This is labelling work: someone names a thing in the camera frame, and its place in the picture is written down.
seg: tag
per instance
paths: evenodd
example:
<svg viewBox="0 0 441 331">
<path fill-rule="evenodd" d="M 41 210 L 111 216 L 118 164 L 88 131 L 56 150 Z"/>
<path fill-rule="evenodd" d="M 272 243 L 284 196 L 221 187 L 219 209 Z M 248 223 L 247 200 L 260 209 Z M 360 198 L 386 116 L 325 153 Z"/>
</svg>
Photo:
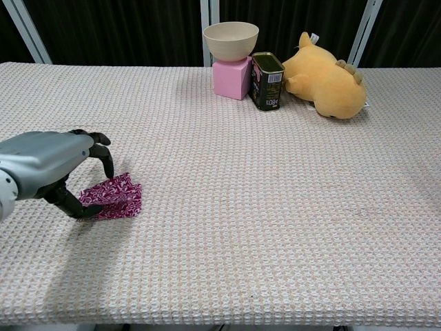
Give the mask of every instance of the tag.
<svg viewBox="0 0 441 331">
<path fill-rule="evenodd" d="M 316 110 L 316 107 L 314 106 L 314 102 L 313 101 L 303 100 L 303 103 L 305 104 L 307 109 L 309 109 L 309 110 Z"/>
<path fill-rule="evenodd" d="M 320 37 L 319 37 L 317 34 L 315 34 L 315 33 L 311 33 L 311 37 L 310 37 L 310 39 L 311 39 L 311 42 L 312 42 L 314 45 L 317 43 L 317 41 L 318 41 L 319 38 L 320 38 Z"/>
</svg>

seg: can label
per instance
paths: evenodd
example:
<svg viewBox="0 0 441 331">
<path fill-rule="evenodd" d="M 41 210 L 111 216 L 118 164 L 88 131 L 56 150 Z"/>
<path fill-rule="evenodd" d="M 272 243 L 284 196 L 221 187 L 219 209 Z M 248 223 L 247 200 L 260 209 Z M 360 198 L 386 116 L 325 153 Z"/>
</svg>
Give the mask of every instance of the can label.
<svg viewBox="0 0 441 331">
<path fill-rule="evenodd" d="M 283 73 L 263 72 L 253 59 L 249 95 L 260 110 L 275 110 L 280 107 L 280 91 Z"/>
</svg>

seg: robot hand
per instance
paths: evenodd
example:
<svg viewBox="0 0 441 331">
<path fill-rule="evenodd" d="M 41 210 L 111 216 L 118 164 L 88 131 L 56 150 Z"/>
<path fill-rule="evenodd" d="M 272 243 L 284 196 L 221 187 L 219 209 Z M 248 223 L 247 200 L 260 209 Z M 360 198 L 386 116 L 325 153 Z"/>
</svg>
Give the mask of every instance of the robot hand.
<svg viewBox="0 0 441 331">
<path fill-rule="evenodd" d="M 40 199 L 74 218 L 87 218 L 102 206 L 85 207 L 67 190 L 69 174 L 88 157 L 100 159 L 107 178 L 114 175 L 113 160 L 102 133 L 27 132 L 0 143 L 0 220 L 14 210 L 15 200 Z"/>
</svg>

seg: robot finger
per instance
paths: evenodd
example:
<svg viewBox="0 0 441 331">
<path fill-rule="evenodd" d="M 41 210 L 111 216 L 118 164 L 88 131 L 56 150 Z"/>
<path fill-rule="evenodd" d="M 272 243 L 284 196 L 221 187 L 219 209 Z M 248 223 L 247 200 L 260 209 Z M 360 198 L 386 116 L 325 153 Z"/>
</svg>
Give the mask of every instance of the robot finger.
<svg viewBox="0 0 441 331">
<path fill-rule="evenodd" d="M 75 219 L 93 217 L 103 209 L 103 206 L 101 205 L 82 205 L 81 202 L 66 188 L 65 179 L 57 182 L 53 188 L 45 193 L 43 198 L 48 203 L 55 205 L 68 216 L 74 217 Z"/>
<path fill-rule="evenodd" d="M 89 157 L 93 157 L 101 160 L 104 167 L 104 173 L 107 178 L 112 178 L 114 176 L 113 159 L 107 147 L 100 145 L 93 145 L 89 149 Z"/>
<path fill-rule="evenodd" d="M 105 146 L 110 145 L 110 139 L 108 139 L 103 133 L 91 132 L 89 135 L 94 139 L 95 143 L 101 143 Z"/>
</svg>

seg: pink fabric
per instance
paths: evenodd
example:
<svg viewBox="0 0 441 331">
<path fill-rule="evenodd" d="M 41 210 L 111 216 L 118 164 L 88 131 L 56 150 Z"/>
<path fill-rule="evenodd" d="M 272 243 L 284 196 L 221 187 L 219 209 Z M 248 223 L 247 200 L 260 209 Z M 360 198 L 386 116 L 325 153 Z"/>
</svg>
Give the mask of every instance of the pink fabric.
<svg viewBox="0 0 441 331">
<path fill-rule="evenodd" d="M 128 172 L 81 191 L 83 205 L 102 205 L 95 219 L 135 217 L 141 212 L 141 184 L 133 184 Z"/>
</svg>

